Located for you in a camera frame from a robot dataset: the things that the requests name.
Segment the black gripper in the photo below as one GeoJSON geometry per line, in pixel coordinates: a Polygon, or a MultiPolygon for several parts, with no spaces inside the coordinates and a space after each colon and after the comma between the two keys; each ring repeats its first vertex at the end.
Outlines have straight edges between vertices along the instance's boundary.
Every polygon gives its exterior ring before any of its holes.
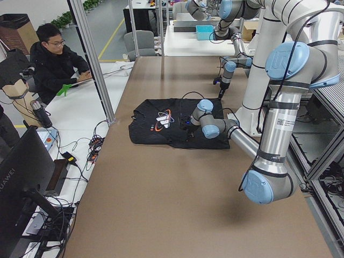
{"type": "Polygon", "coordinates": [[[187,138],[186,141],[193,141],[194,132],[198,129],[197,125],[187,124],[187,138]]]}
{"type": "Polygon", "coordinates": [[[220,83],[220,91],[219,91],[219,94],[218,94],[218,99],[221,100],[223,98],[223,95],[225,93],[225,90],[228,89],[228,83],[225,83],[225,82],[221,82],[220,83]]]}

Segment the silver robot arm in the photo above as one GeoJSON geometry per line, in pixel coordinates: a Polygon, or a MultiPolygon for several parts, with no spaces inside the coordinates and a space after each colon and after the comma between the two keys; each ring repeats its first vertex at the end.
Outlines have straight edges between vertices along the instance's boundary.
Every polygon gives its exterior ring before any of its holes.
{"type": "Polygon", "coordinates": [[[269,204],[294,194],[297,177],[285,166],[286,153],[300,106],[302,93],[339,82],[338,42],[289,41],[280,44],[266,60],[270,100],[260,142],[245,135],[233,119],[216,119],[213,104],[202,99],[190,116],[190,125],[201,127],[208,139],[221,133],[254,158],[243,175],[240,189],[254,203],[269,204]]]}
{"type": "Polygon", "coordinates": [[[252,19],[260,10],[257,4],[249,1],[221,1],[219,7],[220,22],[214,29],[214,40],[231,40],[234,46],[234,55],[220,58],[223,74],[216,77],[213,83],[219,83],[220,91],[218,99],[222,99],[225,91],[229,88],[236,68],[242,68],[249,76],[253,58],[246,53],[242,33],[238,28],[232,26],[237,18],[252,19]]]}

